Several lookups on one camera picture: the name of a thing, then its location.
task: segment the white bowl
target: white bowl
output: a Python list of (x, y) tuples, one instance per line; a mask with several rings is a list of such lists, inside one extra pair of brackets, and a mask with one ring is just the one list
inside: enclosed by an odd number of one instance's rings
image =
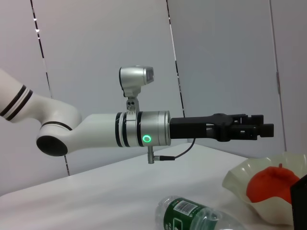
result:
[(251, 210), (257, 212), (265, 221), (271, 224), (293, 225), (292, 205), (279, 197), (271, 197), (258, 203), (252, 203), (246, 196), (246, 188), (250, 179), (269, 166), (278, 167), (283, 164), (302, 178), (307, 174), (307, 155), (297, 155), (285, 152), (282, 155), (261, 159), (248, 159), (230, 170), (223, 180), (223, 187), (233, 192)]

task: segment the green light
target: green light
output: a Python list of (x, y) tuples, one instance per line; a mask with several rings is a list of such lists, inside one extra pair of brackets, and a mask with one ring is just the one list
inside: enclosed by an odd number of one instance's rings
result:
[(149, 143), (152, 141), (152, 138), (149, 135), (144, 135), (143, 136), (143, 141), (146, 143)]

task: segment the water bottle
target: water bottle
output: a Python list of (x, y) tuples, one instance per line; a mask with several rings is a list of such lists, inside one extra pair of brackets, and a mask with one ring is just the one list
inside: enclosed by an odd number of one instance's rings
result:
[(246, 230), (230, 215), (179, 196), (160, 201), (155, 223), (156, 230)]

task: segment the red fruit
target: red fruit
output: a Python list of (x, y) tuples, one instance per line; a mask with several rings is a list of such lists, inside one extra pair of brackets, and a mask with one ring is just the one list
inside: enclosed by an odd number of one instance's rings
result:
[(253, 203), (278, 196), (291, 204), (290, 187), (299, 178), (289, 169), (268, 167), (255, 174), (248, 183), (246, 195)]

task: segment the bottle label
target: bottle label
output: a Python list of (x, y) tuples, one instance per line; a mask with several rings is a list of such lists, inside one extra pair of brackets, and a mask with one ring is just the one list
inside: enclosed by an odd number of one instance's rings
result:
[[(164, 215), (165, 230), (190, 230), (191, 223), (196, 214), (206, 208), (204, 205), (197, 204), (193, 201), (178, 198), (167, 207)], [(214, 226), (208, 226), (209, 230), (213, 230)]]

